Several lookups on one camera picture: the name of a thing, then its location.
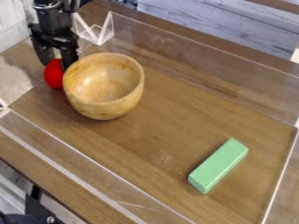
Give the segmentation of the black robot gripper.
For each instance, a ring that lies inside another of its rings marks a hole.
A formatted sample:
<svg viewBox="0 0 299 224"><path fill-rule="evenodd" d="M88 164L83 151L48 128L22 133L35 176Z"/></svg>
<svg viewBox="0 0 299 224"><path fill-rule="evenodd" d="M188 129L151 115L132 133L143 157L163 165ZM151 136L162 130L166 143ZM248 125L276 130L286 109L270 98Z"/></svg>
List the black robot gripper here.
<svg viewBox="0 0 299 224"><path fill-rule="evenodd" d="M44 66L55 57L52 48L60 49L62 67L67 70L79 60L79 36L72 31L72 24L58 27L42 27L40 24L30 23L31 40L38 58Z"/></svg>

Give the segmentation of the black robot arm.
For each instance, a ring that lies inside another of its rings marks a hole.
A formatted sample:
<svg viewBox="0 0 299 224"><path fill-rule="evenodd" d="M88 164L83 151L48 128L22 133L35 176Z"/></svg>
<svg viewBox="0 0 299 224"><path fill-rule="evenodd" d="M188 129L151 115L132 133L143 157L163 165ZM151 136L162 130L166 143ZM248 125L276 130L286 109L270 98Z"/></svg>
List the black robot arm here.
<svg viewBox="0 0 299 224"><path fill-rule="evenodd" d="M34 0L38 22L30 23L30 37L40 62L47 66L60 51L62 70L79 59L79 35L72 31L76 0Z"/></svg>

